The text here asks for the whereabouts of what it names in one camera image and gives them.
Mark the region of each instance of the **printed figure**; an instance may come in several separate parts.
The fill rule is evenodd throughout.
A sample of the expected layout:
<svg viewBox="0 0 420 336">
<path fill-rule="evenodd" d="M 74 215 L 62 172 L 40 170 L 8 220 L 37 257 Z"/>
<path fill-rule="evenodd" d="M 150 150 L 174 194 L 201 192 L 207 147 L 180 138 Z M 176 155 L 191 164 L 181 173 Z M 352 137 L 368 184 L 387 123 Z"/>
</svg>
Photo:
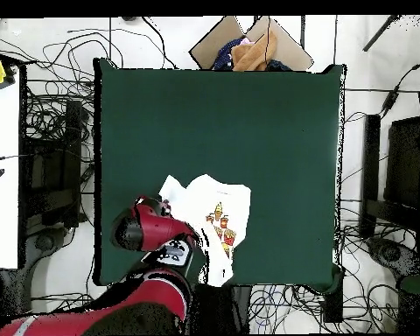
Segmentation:
<svg viewBox="0 0 420 336">
<path fill-rule="evenodd" d="M 235 242 L 236 232 L 228 228 L 228 215 L 222 214 L 221 202 L 216 205 L 213 213 L 210 213 L 206 216 L 206 221 L 213 225 L 216 234 L 221 240 L 221 245 L 224 248 L 224 251 L 226 252 L 227 256 L 232 259 L 232 250 Z"/>
</svg>

